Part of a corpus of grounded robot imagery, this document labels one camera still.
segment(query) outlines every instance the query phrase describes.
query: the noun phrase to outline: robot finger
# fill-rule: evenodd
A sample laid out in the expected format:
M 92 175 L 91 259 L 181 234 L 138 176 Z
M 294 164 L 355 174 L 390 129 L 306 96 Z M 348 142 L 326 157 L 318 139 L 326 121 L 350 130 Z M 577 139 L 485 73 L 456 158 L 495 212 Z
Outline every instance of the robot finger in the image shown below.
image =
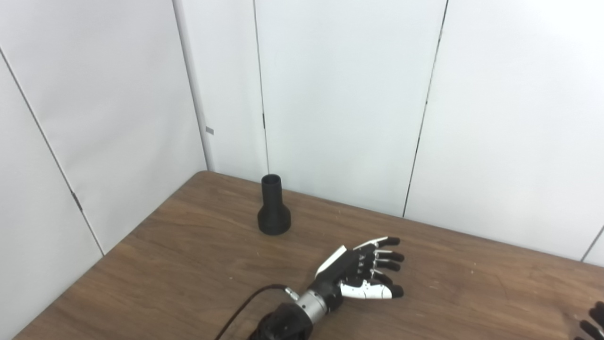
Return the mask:
M 589 334 L 595 340 L 604 340 L 604 335 L 602 335 L 602 331 L 597 329 L 594 325 L 590 324 L 589 321 L 583 320 L 579 323 L 579 327 Z
M 362 248 L 368 244 L 372 244 L 376 248 L 381 248 L 384 246 L 398 246 L 399 243 L 400 243 L 400 238 L 398 238 L 398 237 L 384 236 L 384 237 L 375 238 L 374 240 L 369 240 L 365 243 L 359 244 L 358 246 L 354 247 L 353 250 Z
M 403 288 L 397 285 L 370 284 L 364 282 L 361 287 L 340 286 L 342 296 L 355 299 L 394 299 L 404 295 Z
M 374 268 L 386 268 L 398 272 L 400 264 L 390 260 L 376 260 Z
M 389 278 L 386 274 L 384 274 L 376 269 L 371 270 L 371 278 L 378 280 L 385 285 L 389 285 L 389 284 L 393 283 L 391 278 Z
M 405 261 L 405 256 L 403 254 L 393 252 L 392 250 L 376 250 L 375 254 L 377 259 L 393 260 L 397 262 Z
M 596 307 L 590 309 L 590 316 L 601 327 L 604 327 L 604 303 L 597 302 Z

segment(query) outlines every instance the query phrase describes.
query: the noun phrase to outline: silver metal cylinder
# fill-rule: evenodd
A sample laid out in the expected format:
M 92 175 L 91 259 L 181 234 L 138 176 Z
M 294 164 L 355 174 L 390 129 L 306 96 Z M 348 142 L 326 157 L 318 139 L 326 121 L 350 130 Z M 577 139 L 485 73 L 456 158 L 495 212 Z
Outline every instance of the silver metal cylinder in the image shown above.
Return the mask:
M 313 324 L 316 324 L 323 315 L 327 313 L 327 305 L 323 298 L 312 290 L 307 290 L 300 298 L 296 301 L 296 305 L 300 306 L 302 310 L 308 315 Z
M 294 292 L 293 289 L 291 289 L 290 287 L 285 288 L 285 292 L 289 295 L 290 298 L 292 298 L 292 300 L 294 301 L 298 301 L 298 299 L 300 298 L 300 295 L 298 295 L 298 293 Z

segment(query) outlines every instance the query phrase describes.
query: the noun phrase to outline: small metal hinge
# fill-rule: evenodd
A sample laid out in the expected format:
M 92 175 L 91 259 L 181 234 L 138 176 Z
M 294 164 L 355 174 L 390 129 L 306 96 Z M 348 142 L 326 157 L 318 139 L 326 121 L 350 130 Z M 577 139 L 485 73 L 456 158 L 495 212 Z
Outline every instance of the small metal hinge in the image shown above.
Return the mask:
M 74 198 L 75 203 L 77 204 L 78 209 L 80 209 L 80 211 L 84 211 L 82 209 L 82 205 L 80 204 L 80 200 L 77 199 L 76 193 L 75 192 L 71 192 L 71 196 Z

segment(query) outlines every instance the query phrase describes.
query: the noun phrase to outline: wall seam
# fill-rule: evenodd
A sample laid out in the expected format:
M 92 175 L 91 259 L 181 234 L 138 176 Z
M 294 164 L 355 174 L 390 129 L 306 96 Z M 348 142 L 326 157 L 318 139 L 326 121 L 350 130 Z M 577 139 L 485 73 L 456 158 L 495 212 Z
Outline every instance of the wall seam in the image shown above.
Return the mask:
M 583 254 L 583 257 L 581 258 L 581 262 L 585 262 L 585 258 L 587 257 L 587 255 L 590 254 L 591 249 L 596 245 L 596 243 L 600 239 L 600 236 L 602 236 L 602 232 L 604 232 L 604 226 L 602 226 L 602 228 L 600 228 L 600 232 L 598 232 L 598 234 L 596 235 L 596 238 L 591 242 L 591 244 L 590 244 L 589 248 L 587 248 L 587 251 L 585 252 L 585 254 Z
M 57 167 L 58 167 L 58 169 L 59 169 L 59 171 L 61 173 L 61 176 L 63 177 L 63 180 L 65 181 L 65 184 L 67 185 L 67 188 L 69 189 L 69 192 L 72 195 L 72 199 L 74 200 L 74 203 L 78 206 L 78 208 L 80 210 L 80 213 L 82 214 L 82 217 L 84 218 L 84 222 L 86 222 L 88 230 L 92 234 L 92 237 L 93 237 L 94 241 L 96 242 L 99 251 L 101 252 L 101 254 L 103 256 L 105 256 L 105 252 L 103 252 L 103 248 L 101 247 L 101 244 L 98 241 L 97 234 L 95 234 L 94 230 L 92 230 L 92 226 L 90 225 L 90 222 L 88 221 L 88 217 L 86 217 L 86 214 L 84 213 L 84 210 L 80 209 L 80 205 L 78 204 L 78 202 L 75 199 L 75 197 L 77 196 L 77 194 L 73 191 L 73 188 L 71 187 L 71 184 L 67 180 L 67 176 L 65 175 L 65 171 L 61 167 L 61 164 L 59 163 L 59 159 L 57 158 L 57 156 L 54 153 L 54 150 L 50 146 L 50 142 L 48 141 L 48 138 L 46 137 L 46 134 L 44 133 L 44 130 L 42 129 L 42 126 L 40 125 L 40 121 L 38 121 L 38 118 L 36 117 L 33 109 L 31 108 L 30 102 L 29 102 L 29 100 L 27 100 L 27 97 L 25 96 L 25 93 L 23 92 L 23 88 L 21 88 L 21 84 L 17 80 L 17 77 L 16 77 L 15 73 L 13 72 L 13 68 L 10 66 L 10 64 L 8 62 L 8 59 L 6 58 L 6 55 L 4 54 L 4 51 L 2 50 L 2 47 L 0 47 L 0 56 L 2 56 L 2 59 L 4 60 L 4 63 L 6 64 L 6 67 L 8 68 L 8 72 L 10 72 L 10 75 L 13 78 L 14 83 L 17 85 L 17 89 L 19 90 L 19 93 L 21 94 L 21 97 L 23 98 L 23 101 L 25 102 L 25 105 L 27 106 L 27 110 L 29 110 L 32 118 L 34 119 L 34 122 L 36 123 L 36 126 L 37 126 L 38 130 L 40 131 L 40 134 L 42 135 L 42 138 L 44 139 L 44 142 L 46 143 L 46 146 L 47 146 L 48 150 L 50 151 L 50 154 L 53 156 L 54 162 L 57 165 Z
M 198 86 L 194 78 L 194 66 L 193 62 L 189 59 L 188 55 L 191 48 L 188 44 L 188 35 L 186 34 L 186 28 L 184 25 L 183 16 L 180 15 L 181 7 L 176 3 L 179 0 L 172 0 L 172 7 L 174 9 L 174 17 L 176 19 L 176 29 L 178 30 L 178 36 L 181 42 L 182 58 L 185 62 L 185 69 L 187 70 L 187 79 L 189 82 L 189 89 L 191 90 L 191 98 L 193 99 L 193 109 L 195 111 L 195 119 L 197 120 L 197 128 L 199 129 L 199 137 L 201 139 L 201 148 L 204 151 L 205 164 L 209 171 L 214 171 L 214 163 L 210 157 L 210 143 L 208 137 L 204 134 L 202 127 L 207 127 L 203 112 L 201 110 L 201 104 L 197 98 L 196 93 L 198 92 Z
M 254 6 L 254 28 L 255 28 L 255 33 L 256 33 L 256 52 L 258 54 L 258 75 L 259 75 L 259 81 L 260 81 L 260 100 L 262 101 L 262 122 L 263 122 L 263 127 L 264 127 L 264 134 L 265 134 L 266 171 L 268 171 L 268 173 L 270 174 L 271 168 L 269 167 L 269 162 L 268 162 L 268 141 L 266 138 L 264 88 L 262 87 L 262 66 L 260 64 L 260 41 L 258 39 L 258 19 L 256 16 L 256 0 L 253 0 L 252 4 Z
M 436 43 L 436 51 L 434 52 L 432 70 L 430 71 L 430 81 L 428 82 L 428 90 L 426 92 L 426 101 L 423 105 L 422 121 L 419 125 L 419 133 L 417 135 L 416 151 L 415 151 L 415 154 L 413 155 L 413 164 L 411 165 L 411 174 L 409 175 L 409 184 L 407 186 L 407 194 L 405 196 L 405 205 L 403 206 L 403 215 L 402 215 L 403 218 L 405 217 L 405 212 L 407 210 L 407 203 L 409 202 L 409 193 L 411 192 L 411 181 L 413 180 L 413 172 L 415 171 L 415 165 L 416 165 L 416 161 L 417 161 L 417 151 L 419 150 L 419 143 L 422 138 L 423 122 L 424 122 L 424 119 L 426 118 L 426 109 L 428 107 L 428 99 L 430 98 L 430 89 L 432 87 L 432 80 L 434 78 L 434 69 L 436 68 L 436 60 L 439 56 L 440 40 L 443 37 L 443 28 L 445 27 L 445 19 L 447 17 L 447 8 L 448 7 L 449 7 L 449 0 L 447 0 L 445 3 L 445 10 L 443 11 L 443 20 L 440 23 L 439 40 Z

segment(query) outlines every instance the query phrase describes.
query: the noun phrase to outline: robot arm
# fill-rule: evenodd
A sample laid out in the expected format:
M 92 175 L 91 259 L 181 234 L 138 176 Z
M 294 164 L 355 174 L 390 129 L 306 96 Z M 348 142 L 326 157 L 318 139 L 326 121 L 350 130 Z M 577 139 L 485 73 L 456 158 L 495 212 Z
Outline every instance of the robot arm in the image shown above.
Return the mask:
M 352 249 L 341 246 L 320 265 L 315 280 L 300 296 L 287 291 L 294 303 L 281 304 L 265 316 L 251 340 L 306 340 L 313 325 L 336 310 L 344 297 L 392 299 L 403 296 L 403 288 L 394 285 L 381 268 L 400 270 L 403 255 L 384 246 L 396 246 L 400 239 L 382 237 Z

